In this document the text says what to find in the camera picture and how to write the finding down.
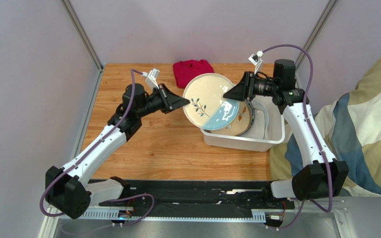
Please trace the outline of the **round wooden board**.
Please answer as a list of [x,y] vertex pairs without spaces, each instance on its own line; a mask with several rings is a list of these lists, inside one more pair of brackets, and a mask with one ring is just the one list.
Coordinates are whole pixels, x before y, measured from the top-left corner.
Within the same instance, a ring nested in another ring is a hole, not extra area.
[[240,102],[238,114],[235,119],[226,127],[219,130],[210,130],[210,133],[228,135],[228,136],[240,136],[247,131],[250,123],[250,111],[245,101]]

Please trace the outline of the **light blue plate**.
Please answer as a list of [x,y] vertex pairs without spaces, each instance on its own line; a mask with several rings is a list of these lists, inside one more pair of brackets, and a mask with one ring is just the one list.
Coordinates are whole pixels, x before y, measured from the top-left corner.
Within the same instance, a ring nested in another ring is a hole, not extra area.
[[239,110],[239,101],[223,97],[233,87],[232,81],[221,74],[206,73],[195,77],[183,93],[183,98],[190,102],[183,107],[185,116],[200,129],[225,128]]

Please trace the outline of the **white rectangular plate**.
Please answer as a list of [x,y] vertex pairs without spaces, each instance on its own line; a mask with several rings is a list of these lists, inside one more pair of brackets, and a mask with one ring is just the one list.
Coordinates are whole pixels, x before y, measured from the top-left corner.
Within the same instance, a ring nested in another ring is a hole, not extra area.
[[269,124],[269,113],[262,103],[255,100],[251,101],[251,103],[255,110],[255,119],[251,128],[243,134],[243,137],[252,139],[266,139],[266,131]]

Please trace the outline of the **white plastic bin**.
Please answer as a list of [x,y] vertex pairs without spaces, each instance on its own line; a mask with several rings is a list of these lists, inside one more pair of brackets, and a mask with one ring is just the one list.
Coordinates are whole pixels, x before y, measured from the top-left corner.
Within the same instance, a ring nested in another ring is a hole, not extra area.
[[279,109],[273,104],[270,97],[257,96],[255,101],[262,103],[269,113],[269,124],[266,131],[266,139],[252,139],[240,136],[228,136],[210,133],[201,129],[204,142],[207,145],[265,152],[272,146],[284,142],[285,139],[285,123],[283,115],[280,114]]

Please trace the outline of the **white plate with red flowers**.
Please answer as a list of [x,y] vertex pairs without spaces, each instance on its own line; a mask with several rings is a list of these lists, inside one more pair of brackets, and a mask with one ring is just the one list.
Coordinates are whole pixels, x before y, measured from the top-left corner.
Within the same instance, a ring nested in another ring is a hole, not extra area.
[[246,105],[250,111],[250,123],[249,123],[248,128],[247,128],[247,130],[249,130],[254,123],[255,110],[254,110],[254,107],[250,101],[246,100],[245,103],[246,103]]

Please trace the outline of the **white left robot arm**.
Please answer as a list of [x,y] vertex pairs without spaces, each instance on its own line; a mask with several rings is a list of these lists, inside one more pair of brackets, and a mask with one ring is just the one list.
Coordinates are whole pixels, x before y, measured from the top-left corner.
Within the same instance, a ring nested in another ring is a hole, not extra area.
[[127,183],[119,177],[90,183],[96,170],[135,135],[142,126],[143,117],[157,111],[167,114],[189,103],[188,99],[174,94],[164,84],[154,87],[151,94],[141,84],[128,85],[122,95],[122,103],[99,136],[62,167],[52,166],[47,170],[46,188],[40,198],[41,212],[48,217],[56,216],[44,208],[44,202],[48,202],[59,210],[58,216],[77,219],[90,206],[120,198]]

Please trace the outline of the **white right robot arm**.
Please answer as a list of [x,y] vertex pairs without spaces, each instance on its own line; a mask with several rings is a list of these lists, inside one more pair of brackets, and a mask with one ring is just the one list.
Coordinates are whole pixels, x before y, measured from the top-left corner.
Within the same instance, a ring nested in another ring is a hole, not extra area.
[[272,181],[271,196],[299,201],[332,199],[340,194],[349,173],[345,161],[337,160],[315,124],[307,91],[296,87],[296,66],[292,60],[278,59],[273,76],[245,71],[242,79],[223,97],[251,101],[256,96],[271,97],[289,124],[301,152],[303,168],[291,179]]

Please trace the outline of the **red folded cloth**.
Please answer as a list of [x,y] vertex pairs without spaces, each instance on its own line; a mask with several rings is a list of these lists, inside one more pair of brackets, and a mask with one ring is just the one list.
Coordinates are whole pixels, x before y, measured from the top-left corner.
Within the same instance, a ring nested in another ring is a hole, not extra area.
[[205,73],[214,73],[211,64],[204,59],[179,61],[173,64],[173,74],[178,88],[186,86],[197,76]]

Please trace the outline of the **patterned quilt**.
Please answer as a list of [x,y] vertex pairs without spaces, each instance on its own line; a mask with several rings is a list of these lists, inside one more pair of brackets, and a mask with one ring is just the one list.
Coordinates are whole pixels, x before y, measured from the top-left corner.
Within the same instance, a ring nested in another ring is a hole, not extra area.
[[343,190],[352,196],[381,196],[381,57],[356,88],[315,116],[327,146],[349,174]]

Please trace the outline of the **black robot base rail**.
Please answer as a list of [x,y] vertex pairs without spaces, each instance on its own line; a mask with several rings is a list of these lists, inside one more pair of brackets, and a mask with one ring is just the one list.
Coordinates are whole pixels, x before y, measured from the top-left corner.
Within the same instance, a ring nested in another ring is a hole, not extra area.
[[127,207],[133,215],[148,212],[162,218],[252,218],[252,211],[282,213],[295,205],[273,198],[268,181],[214,180],[128,180],[130,187],[121,198],[148,193],[154,199],[139,197],[131,202],[102,202],[101,206]]

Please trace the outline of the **aluminium frame post left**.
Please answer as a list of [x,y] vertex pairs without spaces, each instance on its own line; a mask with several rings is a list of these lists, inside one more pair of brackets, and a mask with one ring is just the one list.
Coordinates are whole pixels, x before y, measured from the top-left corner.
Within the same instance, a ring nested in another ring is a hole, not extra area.
[[91,57],[92,62],[96,66],[97,70],[99,72],[102,72],[104,69],[104,65],[102,64],[101,60],[99,59],[96,50],[94,49],[90,38],[88,37],[78,14],[76,13],[74,6],[70,0],[60,0],[61,4],[64,7],[65,12],[67,13],[70,21],[72,22],[77,34],[79,35],[86,51],[88,52],[89,56]]

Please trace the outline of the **aluminium frame post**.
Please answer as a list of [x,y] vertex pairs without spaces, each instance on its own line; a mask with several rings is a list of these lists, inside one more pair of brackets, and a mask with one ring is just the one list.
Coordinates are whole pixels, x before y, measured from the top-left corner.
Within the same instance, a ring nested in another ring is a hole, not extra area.
[[70,0],[60,0],[61,4],[64,7],[65,12],[67,13],[70,21],[72,22],[77,34],[79,35],[86,51],[88,52],[89,56],[91,57],[92,62],[96,66],[97,70],[99,72],[102,72],[104,69],[104,65],[102,64],[101,60],[99,59],[96,50],[94,49],[90,38],[88,37],[78,14],[76,13],[74,6]]
[[322,29],[326,25],[328,19],[331,17],[335,7],[339,3],[339,0],[328,0],[323,11],[321,12],[319,18],[317,19],[317,22],[315,23],[313,29],[311,30],[308,39],[305,41],[302,48],[308,53],[312,47],[314,46],[314,43],[316,42],[317,38],[319,37],[320,33],[322,32]]

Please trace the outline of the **aluminium frame post right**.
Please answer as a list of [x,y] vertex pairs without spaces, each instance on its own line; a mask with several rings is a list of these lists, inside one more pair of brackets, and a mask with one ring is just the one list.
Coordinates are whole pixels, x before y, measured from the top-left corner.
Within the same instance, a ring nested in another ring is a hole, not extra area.
[[322,29],[326,25],[328,19],[331,17],[335,7],[339,3],[339,0],[328,0],[323,11],[321,12],[319,18],[317,19],[317,22],[315,23],[313,29],[311,30],[308,39],[305,41],[302,48],[308,53],[312,47],[314,46],[314,43],[316,42],[317,38],[319,37],[320,33],[322,32]]

